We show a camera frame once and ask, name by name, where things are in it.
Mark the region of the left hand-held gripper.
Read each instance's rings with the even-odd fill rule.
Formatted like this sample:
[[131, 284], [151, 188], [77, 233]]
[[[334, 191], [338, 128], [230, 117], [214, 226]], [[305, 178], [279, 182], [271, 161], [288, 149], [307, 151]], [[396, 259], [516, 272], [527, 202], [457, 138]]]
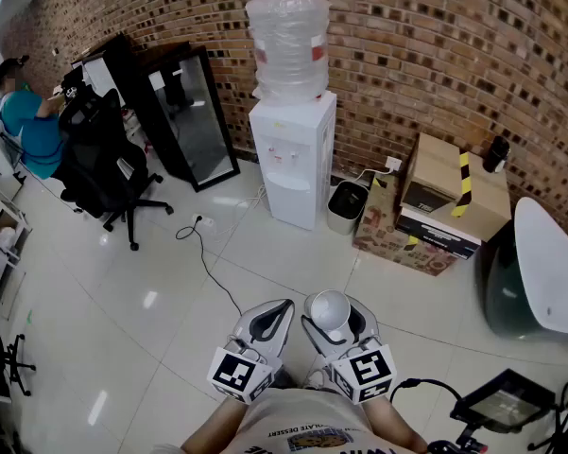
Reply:
[[[294, 302], [272, 300], [244, 312], [224, 347], [215, 350], [207, 381], [219, 393], [253, 403], [283, 367], [277, 358], [294, 319]], [[252, 341], [249, 347], [245, 341]]]

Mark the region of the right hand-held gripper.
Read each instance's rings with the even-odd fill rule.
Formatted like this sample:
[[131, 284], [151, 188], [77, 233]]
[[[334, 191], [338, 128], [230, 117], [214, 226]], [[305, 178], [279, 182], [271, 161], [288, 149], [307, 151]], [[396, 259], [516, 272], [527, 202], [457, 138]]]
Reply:
[[[397, 369], [389, 346], [378, 338], [375, 315], [355, 298], [348, 299], [351, 306], [348, 324], [325, 331], [302, 315], [301, 326], [318, 353], [329, 356], [326, 372], [330, 381], [342, 395], [359, 405], [387, 394], [396, 380]], [[348, 325], [356, 345], [346, 351]]]

